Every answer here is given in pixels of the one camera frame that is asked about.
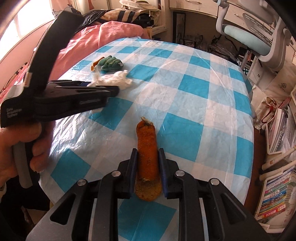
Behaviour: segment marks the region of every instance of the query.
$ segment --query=checkered tablecloth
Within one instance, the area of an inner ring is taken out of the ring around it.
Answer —
[[[141,116],[156,128],[158,147],[195,178],[220,179],[244,202],[253,160],[253,124],[239,67],[190,47],[119,39],[98,49],[60,79],[91,81],[93,61],[115,56],[133,84],[98,113],[57,121],[51,165],[41,186],[56,202],[77,180],[116,170],[137,147]],[[118,204],[120,240],[178,240],[178,200],[133,197]]]

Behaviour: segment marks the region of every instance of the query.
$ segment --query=pink blanket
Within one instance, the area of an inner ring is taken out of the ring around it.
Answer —
[[[49,81],[60,78],[72,66],[98,48],[114,40],[129,37],[149,39],[147,32],[142,27],[130,23],[115,21],[98,24],[81,30],[74,35],[68,46],[59,52],[58,58],[50,74]],[[11,86],[21,82],[26,69],[27,67],[24,67],[9,86],[7,86],[7,88],[0,94],[0,103]]]

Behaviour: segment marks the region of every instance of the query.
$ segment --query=window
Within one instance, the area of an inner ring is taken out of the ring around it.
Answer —
[[[24,36],[53,19],[49,0],[30,0],[11,21],[0,39],[0,60]]]

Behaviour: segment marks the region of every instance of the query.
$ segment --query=light blue seat cushion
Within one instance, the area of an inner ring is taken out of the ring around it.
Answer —
[[[262,56],[266,56],[270,51],[270,47],[266,43],[245,30],[228,24],[223,24],[222,30],[228,36],[233,37]]]

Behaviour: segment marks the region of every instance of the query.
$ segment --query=green plush toy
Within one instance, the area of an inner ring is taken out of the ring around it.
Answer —
[[[98,65],[101,66],[101,70],[105,71],[120,70],[123,67],[121,60],[112,57],[111,55],[101,59]]]

